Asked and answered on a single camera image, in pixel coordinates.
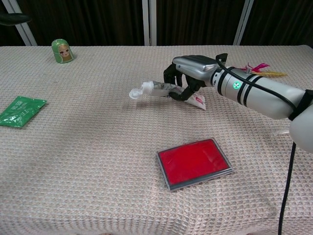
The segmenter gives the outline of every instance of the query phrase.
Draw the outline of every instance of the green packet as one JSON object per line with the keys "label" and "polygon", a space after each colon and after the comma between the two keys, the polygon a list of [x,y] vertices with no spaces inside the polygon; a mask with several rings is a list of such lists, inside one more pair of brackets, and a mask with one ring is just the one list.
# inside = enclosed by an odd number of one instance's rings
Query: green packet
{"label": "green packet", "polygon": [[18,96],[0,114],[0,126],[23,127],[40,108],[46,104],[46,100],[32,99]]}

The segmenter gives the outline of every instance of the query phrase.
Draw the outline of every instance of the white tube cap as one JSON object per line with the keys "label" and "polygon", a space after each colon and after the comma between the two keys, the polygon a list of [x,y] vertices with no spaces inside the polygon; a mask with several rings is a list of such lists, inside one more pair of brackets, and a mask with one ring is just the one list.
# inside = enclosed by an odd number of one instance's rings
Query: white tube cap
{"label": "white tube cap", "polygon": [[151,94],[153,90],[153,82],[144,82],[141,85],[142,93],[143,94]]}
{"label": "white tube cap", "polygon": [[129,97],[132,99],[138,99],[142,95],[142,90],[134,88],[129,92]]}

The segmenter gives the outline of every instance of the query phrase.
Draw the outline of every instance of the red box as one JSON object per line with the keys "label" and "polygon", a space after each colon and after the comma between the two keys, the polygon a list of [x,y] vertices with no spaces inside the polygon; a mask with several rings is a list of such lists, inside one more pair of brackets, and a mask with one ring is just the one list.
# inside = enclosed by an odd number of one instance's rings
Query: red box
{"label": "red box", "polygon": [[159,151],[157,158],[170,191],[233,171],[213,138]]}

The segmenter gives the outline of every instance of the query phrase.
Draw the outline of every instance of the tube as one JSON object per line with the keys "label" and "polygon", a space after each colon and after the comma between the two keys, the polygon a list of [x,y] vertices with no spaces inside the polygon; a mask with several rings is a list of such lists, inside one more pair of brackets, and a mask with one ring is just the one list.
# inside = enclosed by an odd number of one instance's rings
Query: tube
{"label": "tube", "polygon": [[[169,97],[170,92],[180,94],[183,92],[183,90],[184,90],[183,87],[177,86],[175,84],[150,81],[142,83],[141,89],[137,88],[132,89],[129,93],[129,97],[132,99],[138,99],[142,94],[158,97]],[[203,95],[194,93],[185,102],[206,110],[205,98]]]}

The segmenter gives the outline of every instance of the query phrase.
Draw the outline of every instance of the table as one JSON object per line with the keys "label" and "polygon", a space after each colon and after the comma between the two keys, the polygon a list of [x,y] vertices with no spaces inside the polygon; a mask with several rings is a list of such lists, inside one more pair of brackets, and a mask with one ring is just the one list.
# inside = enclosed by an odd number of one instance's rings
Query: table
{"label": "table", "polygon": [[[203,88],[207,110],[169,98],[131,100],[163,81],[175,56],[228,53],[227,65],[270,64],[273,78],[313,88],[308,46],[0,47],[0,110],[18,95],[47,105],[22,129],[0,128],[2,235],[276,233],[292,140],[272,120]],[[156,151],[214,137],[231,175],[169,192]],[[297,149],[283,232],[313,231],[313,155]]]}

